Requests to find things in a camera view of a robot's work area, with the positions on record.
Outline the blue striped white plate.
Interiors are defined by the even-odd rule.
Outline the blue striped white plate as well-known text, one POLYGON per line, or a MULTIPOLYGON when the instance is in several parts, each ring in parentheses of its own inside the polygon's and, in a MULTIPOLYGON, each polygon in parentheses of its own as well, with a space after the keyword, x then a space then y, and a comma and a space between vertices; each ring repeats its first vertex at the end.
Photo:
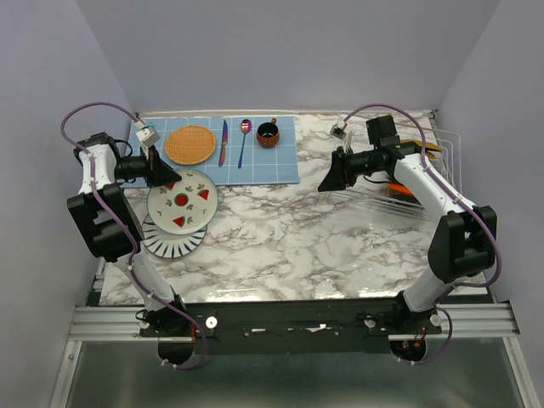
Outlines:
POLYGON ((147 215, 142 223, 142 245, 159 258, 175 259, 187 256, 204 240, 207 227, 188 235, 175 235, 160 229, 147 215))

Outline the yellow plate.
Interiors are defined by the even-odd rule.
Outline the yellow plate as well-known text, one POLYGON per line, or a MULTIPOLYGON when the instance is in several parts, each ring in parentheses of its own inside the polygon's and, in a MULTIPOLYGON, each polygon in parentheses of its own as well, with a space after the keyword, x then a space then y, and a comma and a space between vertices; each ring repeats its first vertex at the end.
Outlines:
MULTIPOLYGON (((412 142, 412 143, 415 143, 418 147, 422 147, 422 141, 421 140, 403 139, 402 142, 403 143, 412 142)), ((441 147, 439 147, 439 146, 437 146, 436 144, 433 144, 433 143, 426 143, 425 154, 429 159, 435 159, 436 158, 435 154, 436 153, 441 153, 441 152, 442 152, 441 147)))

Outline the watermelon pattern plate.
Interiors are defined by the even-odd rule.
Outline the watermelon pattern plate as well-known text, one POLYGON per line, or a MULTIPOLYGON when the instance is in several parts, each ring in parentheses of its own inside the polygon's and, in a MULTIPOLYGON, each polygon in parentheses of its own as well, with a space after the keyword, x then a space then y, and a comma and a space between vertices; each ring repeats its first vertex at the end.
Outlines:
POLYGON ((179 181, 150 189, 148 215, 161 230, 188 235, 213 219, 218 210, 218 190, 205 173, 186 169, 176 173, 179 181))

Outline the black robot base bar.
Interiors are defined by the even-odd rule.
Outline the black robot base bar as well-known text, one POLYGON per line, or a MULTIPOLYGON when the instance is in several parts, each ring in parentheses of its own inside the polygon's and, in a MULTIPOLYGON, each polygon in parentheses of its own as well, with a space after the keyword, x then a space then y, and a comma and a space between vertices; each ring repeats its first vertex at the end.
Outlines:
POLYGON ((209 354, 387 353, 403 340, 441 332, 433 311, 413 313, 394 297, 309 301, 189 303, 190 319, 174 312, 147 322, 140 336, 196 343, 209 354), (190 320, 198 323, 191 328, 190 320))

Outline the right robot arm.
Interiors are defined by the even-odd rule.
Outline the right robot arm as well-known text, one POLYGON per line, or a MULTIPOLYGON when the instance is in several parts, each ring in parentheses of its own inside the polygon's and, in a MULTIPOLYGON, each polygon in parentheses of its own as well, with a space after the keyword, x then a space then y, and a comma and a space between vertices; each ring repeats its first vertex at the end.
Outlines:
POLYGON ((360 176, 383 172, 404 185, 436 220, 427 267, 397 295, 391 312, 393 327, 408 333, 454 289, 473 287, 474 276, 489 268, 501 268, 497 215, 491 207, 479 207, 466 199, 437 173, 423 142, 401 140, 392 116, 367 121, 366 131, 372 148, 355 153, 344 128, 332 127, 331 134, 341 137, 343 143, 331 153, 330 169, 318 190, 346 190, 360 176))

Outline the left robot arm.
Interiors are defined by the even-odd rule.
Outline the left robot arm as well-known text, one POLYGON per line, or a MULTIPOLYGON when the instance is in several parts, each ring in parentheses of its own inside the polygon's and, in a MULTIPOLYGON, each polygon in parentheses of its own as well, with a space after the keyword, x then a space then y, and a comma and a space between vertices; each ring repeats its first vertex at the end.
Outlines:
POLYGON ((122 157, 107 133, 77 142, 74 155, 82 165, 83 180, 67 207, 88 249, 115 265, 137 289, 145 306, 140 321, 156 332, 182 334, 191 326, 184 302, 142 248, 141 223, 118 183, 142 178, 150 187, 172 187, 182 178, 153 147, 147 154, 122 157))

